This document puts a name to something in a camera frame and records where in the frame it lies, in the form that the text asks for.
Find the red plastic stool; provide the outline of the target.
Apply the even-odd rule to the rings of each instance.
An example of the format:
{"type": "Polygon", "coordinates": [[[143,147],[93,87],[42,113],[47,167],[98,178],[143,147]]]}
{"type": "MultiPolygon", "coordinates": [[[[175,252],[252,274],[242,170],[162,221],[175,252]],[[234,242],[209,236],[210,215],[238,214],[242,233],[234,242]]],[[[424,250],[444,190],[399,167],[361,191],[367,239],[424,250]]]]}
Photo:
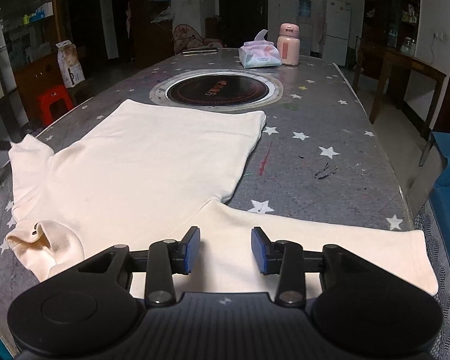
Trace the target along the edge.
{"type": "Polygon", "coordinates": [[[74,103],[63,85],[55,85],[40,93],[37,98],[40,121],[49,126],[74,108],[74,103]]]}

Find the white paper bag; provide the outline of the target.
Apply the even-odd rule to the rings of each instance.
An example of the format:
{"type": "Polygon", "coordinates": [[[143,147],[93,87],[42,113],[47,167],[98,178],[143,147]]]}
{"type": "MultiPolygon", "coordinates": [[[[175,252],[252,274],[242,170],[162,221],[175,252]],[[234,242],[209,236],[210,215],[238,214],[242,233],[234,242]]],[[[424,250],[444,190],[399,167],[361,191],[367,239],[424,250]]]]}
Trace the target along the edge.
{"type": "Polygon", "coordinates": [[[85,77],[75,45],[70,40],[65,40],[57,43],[56,47],[57,63],[65,88],[74,88],[84,82],[85,77]]]}

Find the blue sofa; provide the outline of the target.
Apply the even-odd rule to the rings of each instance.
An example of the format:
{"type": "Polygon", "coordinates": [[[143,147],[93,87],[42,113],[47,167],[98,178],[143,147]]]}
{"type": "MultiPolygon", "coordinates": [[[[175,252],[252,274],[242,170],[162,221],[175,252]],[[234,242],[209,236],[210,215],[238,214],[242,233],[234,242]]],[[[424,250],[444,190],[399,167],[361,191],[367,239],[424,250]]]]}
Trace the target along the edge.
{"type": "Polygon", "coordinates": [[[425,233],[427,254],[438,281],[435,299],[444,319],[431,354],[435,359],[450,359],[450,134],[433,133],[431,142],[444,167],[416,215],[415,225],[425,233]]]}

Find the round induction cooker plate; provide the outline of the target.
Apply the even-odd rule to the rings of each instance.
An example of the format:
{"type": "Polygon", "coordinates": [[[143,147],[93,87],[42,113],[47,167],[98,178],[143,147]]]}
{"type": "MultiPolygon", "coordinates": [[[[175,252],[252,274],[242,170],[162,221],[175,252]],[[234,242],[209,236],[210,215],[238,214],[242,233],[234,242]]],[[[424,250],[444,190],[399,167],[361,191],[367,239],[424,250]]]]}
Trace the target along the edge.
{"type": "Polygon", "coordinates": [[[235,69],[188,71],[159,82],[149,92],[152,103],[200,111],[259,110],[278,102],[281,82],[269,74],[235,69]]]}

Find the soft tissue pack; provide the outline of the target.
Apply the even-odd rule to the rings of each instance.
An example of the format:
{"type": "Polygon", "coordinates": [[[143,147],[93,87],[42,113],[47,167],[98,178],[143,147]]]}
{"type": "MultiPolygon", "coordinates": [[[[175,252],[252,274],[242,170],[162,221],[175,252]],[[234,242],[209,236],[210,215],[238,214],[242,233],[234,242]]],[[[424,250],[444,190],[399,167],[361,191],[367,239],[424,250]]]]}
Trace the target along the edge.
{"type": "Polygon", "coordinates": [[[272,41],[261,30],[252,41],[247,41],[239,49],[239,59],[244,68],[272,68],[281,65],[280,53],[272,41]]]}

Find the dark flat phone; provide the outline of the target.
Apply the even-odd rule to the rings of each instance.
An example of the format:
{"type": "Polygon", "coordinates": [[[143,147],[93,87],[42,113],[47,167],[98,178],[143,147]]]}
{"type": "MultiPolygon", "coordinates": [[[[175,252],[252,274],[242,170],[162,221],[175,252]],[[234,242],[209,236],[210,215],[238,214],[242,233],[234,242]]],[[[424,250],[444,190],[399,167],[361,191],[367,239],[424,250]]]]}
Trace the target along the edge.
{"type": "Polygon", "coordinates": [[[187,56],[197,56],[197,55],[213,55],[218,53],[218,48],[216,47],[202,47],[202,48],[193,48],[193,49],[185,49],[181,52],[181,55],[184,57],[187,56]]]}

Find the pink thermos bottle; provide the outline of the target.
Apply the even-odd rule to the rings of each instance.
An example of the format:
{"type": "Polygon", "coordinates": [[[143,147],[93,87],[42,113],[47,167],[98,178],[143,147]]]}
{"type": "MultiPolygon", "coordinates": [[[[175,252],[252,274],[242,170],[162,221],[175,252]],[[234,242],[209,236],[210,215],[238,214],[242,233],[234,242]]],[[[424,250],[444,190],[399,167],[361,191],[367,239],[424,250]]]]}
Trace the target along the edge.
{"type": "Polygon", "coordinates": [[[300,55],[299,27],[296,24],[283,23],[277,39],[277,49],[281,63],[287,66],[297,66],[300,55]]]}

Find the dark wooden side table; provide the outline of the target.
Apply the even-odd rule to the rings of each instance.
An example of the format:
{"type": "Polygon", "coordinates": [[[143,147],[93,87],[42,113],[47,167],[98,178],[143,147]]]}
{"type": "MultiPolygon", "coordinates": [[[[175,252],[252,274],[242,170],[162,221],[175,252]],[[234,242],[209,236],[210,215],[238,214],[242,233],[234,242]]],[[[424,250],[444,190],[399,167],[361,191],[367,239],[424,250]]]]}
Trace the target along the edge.
{"type": "Polygon", "coordinates": [[[376,92],[368,116],[370,123],[373,125],[376,121],[384,105],[384,100],[390,100],[396,108],[405,112],[405,116],[414,125],[421,137],[424,139],[428,138],[431,132],[430,124],[435,115],[446,74],[415,57],[405,55],[390,47],[377,46],[370,41],[361,39],[353,76],[353,91],[358,90],[359,78],[362,75],[362,63],[366,56],[377,57],[381,62],[376,92]],[[425,120],[422,120],[405,101],[412,72],[433,80],[435,83],[432,100],[425,120]]]}

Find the water dispenser with bottle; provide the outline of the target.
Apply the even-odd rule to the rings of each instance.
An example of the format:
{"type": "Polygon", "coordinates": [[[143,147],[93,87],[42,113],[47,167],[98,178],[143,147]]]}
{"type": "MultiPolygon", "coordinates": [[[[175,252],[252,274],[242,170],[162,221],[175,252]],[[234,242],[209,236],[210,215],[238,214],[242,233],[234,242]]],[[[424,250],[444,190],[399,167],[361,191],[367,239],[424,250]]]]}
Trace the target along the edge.
{"type": "Polygon", "coordinates": [[[297,25],[301,42],[300,53],[302,55],[310,55],[314,31],[310,0],[298,0],[297,25]]]}

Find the white refrigerator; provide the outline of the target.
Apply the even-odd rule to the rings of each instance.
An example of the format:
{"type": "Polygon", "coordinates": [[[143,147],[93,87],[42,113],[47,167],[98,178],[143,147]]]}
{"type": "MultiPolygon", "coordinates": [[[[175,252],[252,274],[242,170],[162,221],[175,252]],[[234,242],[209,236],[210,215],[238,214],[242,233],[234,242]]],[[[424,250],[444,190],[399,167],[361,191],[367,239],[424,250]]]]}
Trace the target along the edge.
{"type": "Polygon", "coordinates": [[[323,0],[320,53],[329,63],[345,66],[350,39],[351,4],[323,0]]]}

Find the dark wooden display cabinet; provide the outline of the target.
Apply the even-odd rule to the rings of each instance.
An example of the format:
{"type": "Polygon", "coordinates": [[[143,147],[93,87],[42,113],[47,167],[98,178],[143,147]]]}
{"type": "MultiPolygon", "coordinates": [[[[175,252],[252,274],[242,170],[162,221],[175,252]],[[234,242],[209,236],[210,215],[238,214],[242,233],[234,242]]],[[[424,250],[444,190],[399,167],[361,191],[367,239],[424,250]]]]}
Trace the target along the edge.
{"type": "Polygon", "coordinates": [[[418,36],[420,0],[364,0],[362,39],[399,51],[418,36]]]}

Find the dark wooden wall shelf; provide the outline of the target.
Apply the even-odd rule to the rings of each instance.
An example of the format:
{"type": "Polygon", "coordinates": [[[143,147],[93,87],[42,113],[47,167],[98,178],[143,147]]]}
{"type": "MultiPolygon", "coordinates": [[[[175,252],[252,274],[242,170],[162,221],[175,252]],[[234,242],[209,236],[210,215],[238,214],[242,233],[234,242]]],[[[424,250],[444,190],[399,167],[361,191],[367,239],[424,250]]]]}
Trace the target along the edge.
{"type": "Polygon", "coordinates": [[[37,96],[64,85],[56,44],[76,47],[85,81],[71,100],[84,101],[115,72],[136,72],[171,55],[170,0],[0,0],[0,58],[20,125],[40,121],[37,96]]]}

